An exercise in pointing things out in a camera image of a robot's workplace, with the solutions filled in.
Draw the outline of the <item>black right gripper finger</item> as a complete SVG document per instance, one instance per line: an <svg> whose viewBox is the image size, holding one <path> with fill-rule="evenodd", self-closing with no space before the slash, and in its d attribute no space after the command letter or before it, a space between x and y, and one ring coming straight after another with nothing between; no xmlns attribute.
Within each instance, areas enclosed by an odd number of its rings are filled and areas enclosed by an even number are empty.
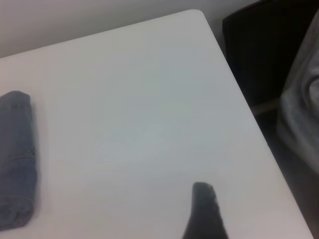
<svg viewBox="0 0 319 239"><path fill-rule="evenodd" d="M195 182L192 187L191 213L184 239L228 239L213 187Z"/></svg>

